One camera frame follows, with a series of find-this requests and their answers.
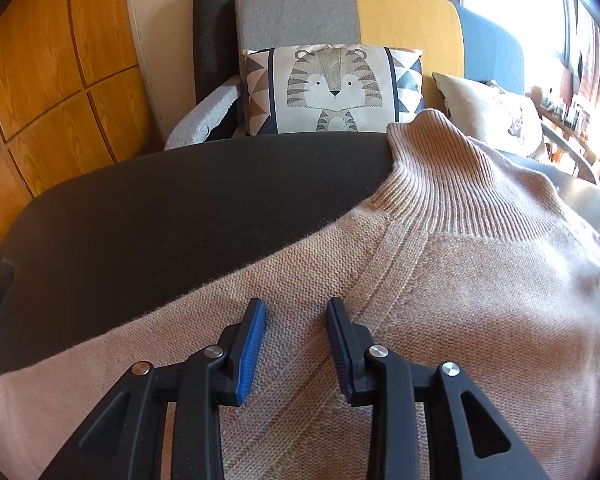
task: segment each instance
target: wall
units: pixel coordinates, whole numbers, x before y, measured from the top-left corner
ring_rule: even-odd
[[[162,138],[195,106],[193,0],[128,0],[136,51]]]
[[[13,0],[0,17],[0,241],[49,187],[159,150],[126,0]]]

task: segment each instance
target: throw pillow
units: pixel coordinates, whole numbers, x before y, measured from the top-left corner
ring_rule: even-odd
[[[245,52],[248,133],[385,132],[424,108],[421,50],[284,46]]]
[[[466,136],[516,155],[532,155],[542,143],[542,125],[528,97],[499,86],[437,72],[449,119]]]

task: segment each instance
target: chair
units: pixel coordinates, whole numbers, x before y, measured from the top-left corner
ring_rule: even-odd
[[[424,50],[423,95],[444,111],[432,72],[496,80],[524,94],[522,48],[506,30],[446,0],[194,0],[193,55],[198,105],[166,149],[226,139],[241,122],[237,52],[296,44],[362,43]],[[598,184],[590,164],[549,128],[544,135]],[[542,143],[538,153],[544,152]]]

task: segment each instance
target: sweater collar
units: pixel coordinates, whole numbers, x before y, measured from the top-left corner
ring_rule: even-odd
[[[369,208],[430,232],[503,240],[544,235],[563,219],[555,187],[469,139],[438,110],[389,124],[394,168]]]

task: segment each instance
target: window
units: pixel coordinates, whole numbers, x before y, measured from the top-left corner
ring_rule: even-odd
[[[525,55],[525,86],[559,91],[567,64],[564,0],[464,0],[464,6],[508,30]]]

